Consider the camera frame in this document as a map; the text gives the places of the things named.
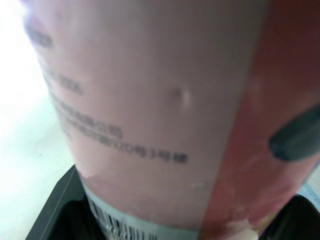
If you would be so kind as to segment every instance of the barcode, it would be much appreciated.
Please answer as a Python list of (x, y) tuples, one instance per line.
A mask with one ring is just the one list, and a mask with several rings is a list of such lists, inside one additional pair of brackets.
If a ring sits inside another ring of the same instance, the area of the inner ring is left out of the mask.
[(107, 212), (103, 211), (91, 199), (88, 198), (89, 206), (95, 218), (102, 225), (103, 230), (111, 232), (113, 235), (118, 236), (123, 240), (158, 240), (154, 234), (145, 233), (143, 230), (136, 229), (129, 226), (119, 219), (112, 217)]

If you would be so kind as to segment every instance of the bottle label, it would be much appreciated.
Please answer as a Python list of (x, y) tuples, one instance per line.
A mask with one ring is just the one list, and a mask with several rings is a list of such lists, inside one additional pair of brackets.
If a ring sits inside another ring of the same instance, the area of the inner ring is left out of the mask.
[(83, 184), (90, 209), (108, 240), (197, 240), (198, 231), (161, 226), (108, 205)]

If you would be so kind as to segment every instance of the black holder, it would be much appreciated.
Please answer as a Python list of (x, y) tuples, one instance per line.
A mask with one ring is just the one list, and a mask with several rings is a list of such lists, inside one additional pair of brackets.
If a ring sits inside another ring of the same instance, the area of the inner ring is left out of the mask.
[[(106, 240), (75, 166), (54, 187), (26, 240)], [(296, 195), (259, 240), (320, 240), (320, 213), (308, 199)]]

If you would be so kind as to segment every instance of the red stripe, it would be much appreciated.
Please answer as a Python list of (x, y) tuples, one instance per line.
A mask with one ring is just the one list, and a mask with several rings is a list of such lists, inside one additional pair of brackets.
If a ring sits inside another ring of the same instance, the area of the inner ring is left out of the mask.
[(319, 102), (320, 1), (273, 1), (202, 230), (225, 236), (239, 230), (228, 223), (255, 225), (290, 199), (319, 156), (283, 162), (267, 142)]

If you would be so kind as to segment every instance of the bottle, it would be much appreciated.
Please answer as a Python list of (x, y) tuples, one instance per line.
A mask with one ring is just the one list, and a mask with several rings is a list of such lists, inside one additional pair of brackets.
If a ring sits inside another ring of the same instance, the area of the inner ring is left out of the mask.
[(256, 239), (317, 163), (319, 2), (24, 4), (106, 239)]

